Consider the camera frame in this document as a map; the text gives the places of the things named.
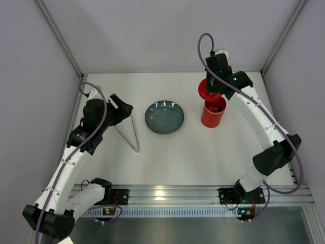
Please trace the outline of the red tin lid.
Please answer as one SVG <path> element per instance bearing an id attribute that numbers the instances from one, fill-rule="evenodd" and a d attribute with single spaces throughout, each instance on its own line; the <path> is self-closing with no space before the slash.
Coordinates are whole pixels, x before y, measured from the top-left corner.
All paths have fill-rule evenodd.
<path id="1" fill-rule="evenodd" d="M 207 81 L 206 78 L 203 79 L 198 87 L 198 93 L 202 99 L 208 102 L 213 102 L 221 98 L 221 93 L 210 93 L 207 91 Z"/>

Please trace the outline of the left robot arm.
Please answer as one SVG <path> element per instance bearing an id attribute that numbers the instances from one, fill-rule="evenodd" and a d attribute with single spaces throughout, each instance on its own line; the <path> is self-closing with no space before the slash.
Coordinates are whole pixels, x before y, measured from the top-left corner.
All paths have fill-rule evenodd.
<path id="1" fill-rule="evenodd" d="M 69 196 L 80 172 L 102 142 L 106 129 L 130 117 L 132 110 L 132 105 L 115 94 L 107 102 L 100 95 L 89 96 L 83 117 L 70 133 L 62 160 L 50 183 L 36 202 L 23 210 L 22 214 L 33 230 L 63 240 L 88 209 L 94 205 L 117 203 L 111 182 L 101 178 L 90 181 L 75 197 Z"/>

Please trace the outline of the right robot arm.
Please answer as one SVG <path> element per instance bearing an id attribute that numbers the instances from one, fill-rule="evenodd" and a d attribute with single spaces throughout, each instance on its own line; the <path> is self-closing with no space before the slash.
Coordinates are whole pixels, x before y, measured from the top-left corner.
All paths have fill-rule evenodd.
<path id="1" fill-rule="evenodd" d="M 297 156 L 301 145 L 298 134 L 289 134 L 269 113 L 253 82 L 243 71 L 234 73 L 225 53 L 210 52 L 205 59 L 206 79 L 201 83 L 201 97 L 214 102 L 225 97 L 244 116 L 253 129 L 262 152 L 252 158 L 253 165 L 236 181 L 223 203 L 242 203 L 264 180 Z"/>

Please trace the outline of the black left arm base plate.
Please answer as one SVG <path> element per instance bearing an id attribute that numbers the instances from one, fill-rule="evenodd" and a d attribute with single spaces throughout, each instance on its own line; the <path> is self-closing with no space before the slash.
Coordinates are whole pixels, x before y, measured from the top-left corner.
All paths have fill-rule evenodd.
<path id="1" fill-rule="evenodd" d="M 128 205 L 129 189 L 113 189 L 110 194 L 108 204 Z"/>

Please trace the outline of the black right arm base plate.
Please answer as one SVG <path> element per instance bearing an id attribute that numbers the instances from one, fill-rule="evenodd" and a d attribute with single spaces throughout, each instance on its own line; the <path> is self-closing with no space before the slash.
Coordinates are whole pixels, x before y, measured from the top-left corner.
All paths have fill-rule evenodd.
<path id="1" fill-rule="evenodd" d="M 266 202 L 264 192 L 261 187 L 244 193 L 236 193 L 234 188 L 218 189 L 221 204 L 264 204 Z"/>

